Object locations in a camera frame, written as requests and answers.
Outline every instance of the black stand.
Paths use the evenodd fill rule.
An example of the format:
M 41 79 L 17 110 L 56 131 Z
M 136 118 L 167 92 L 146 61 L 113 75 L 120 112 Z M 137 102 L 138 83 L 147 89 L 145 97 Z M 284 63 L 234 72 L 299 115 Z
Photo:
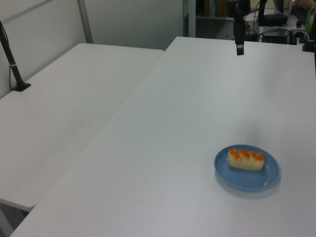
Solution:
M 15 80 L 16 80 L 16 87 L 13 88 L 13 90 L 23 91 L 26 88 L 30 87 L 31 84 L 25 83 L 21 78 L 20 72 L 18 70 L 18 67 L 15 63 L 14 57 L 13 57 L 12 52 L 11 52 L 8 39 L 5 36 L 4 28 L 3 28 L 1 21 L 0 21 L 0 41 L 1 41 L 1 44 L 3 46 L 4 52 L 6 54 L 6 57 L 9 61 L 10 68 L 12 69 L 12 72 L 13 72 Z

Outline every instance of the monitor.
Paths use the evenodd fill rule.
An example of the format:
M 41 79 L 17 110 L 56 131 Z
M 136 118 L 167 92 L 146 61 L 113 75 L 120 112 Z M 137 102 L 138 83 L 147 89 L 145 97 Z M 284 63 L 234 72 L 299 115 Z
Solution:
M 265 6 L 268 0 L 260 0 L 258 23 L 259 26 L 282 26 L 287 22 L 287 16 L 282 14 L 284 8 L 284 0 L 274 0 L 274 4 L 279 12 L 275 14 L 265 15 Z

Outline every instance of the white table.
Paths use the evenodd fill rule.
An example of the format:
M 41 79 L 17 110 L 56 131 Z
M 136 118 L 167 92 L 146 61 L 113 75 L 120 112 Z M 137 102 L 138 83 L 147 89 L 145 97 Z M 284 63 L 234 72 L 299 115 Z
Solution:
M 177 38 L 12 236 L 314 236 L 315 141 L 312 53 Z M 224 184 L 233 144 L 272 154 L 281 181 Z
M 79 44 L 0 100 L 0 202 L 30 211 L 162 55 Z

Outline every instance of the cable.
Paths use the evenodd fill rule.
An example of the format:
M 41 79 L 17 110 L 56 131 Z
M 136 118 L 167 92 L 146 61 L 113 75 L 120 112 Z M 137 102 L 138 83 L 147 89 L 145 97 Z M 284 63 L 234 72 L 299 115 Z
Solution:
M 290 32 L 290 31 L 287 30 L 287 29 L 275 29 L 275 30 L 264 31 L 264 32 L 262 32 L 261 34 L 259 34 L 259 36 L 262 36 L 262 35 L 265 35 L 265 34 L 268 34 L 268 33 L 279 32 L 279 31 L 287 31 L 287 32 Z
M 12 91 L 12 86 L 11 86 L 11 67 L 9 65 L 9 85 L 10 85 L 10 90 Z
M 1 26 L 2 30 L 3 30 L 3 32 L 4 32 L 6 41 L 7 41 L 8 44 L 9 44 L 8 35 L 6 34 L 6 31 L 5 31 L 5 29 L 4 29 L 4 27 L 3 27 L 2 23 L 1 23 L 1 21 L 0 21 L 0 26 Z M 12 86 L 11 86 L 11 67 L 10 67 L 10 65 L 9 65 L 9 86 L 10 86 L 10 90 L 12 91 Z

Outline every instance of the white wall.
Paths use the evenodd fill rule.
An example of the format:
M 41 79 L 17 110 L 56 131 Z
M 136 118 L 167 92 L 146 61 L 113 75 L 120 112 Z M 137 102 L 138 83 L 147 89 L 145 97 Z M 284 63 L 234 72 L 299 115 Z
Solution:
M 85 0 L 94 43 L 166 50 L 183 35 L 183 0 Z
M 77 0 L 50 1 L 3 26 L 23 80 L 29 79 L 78 43 L 85 42 Z M 10 92 L 8 67 L 0 46 L 0 98 Z

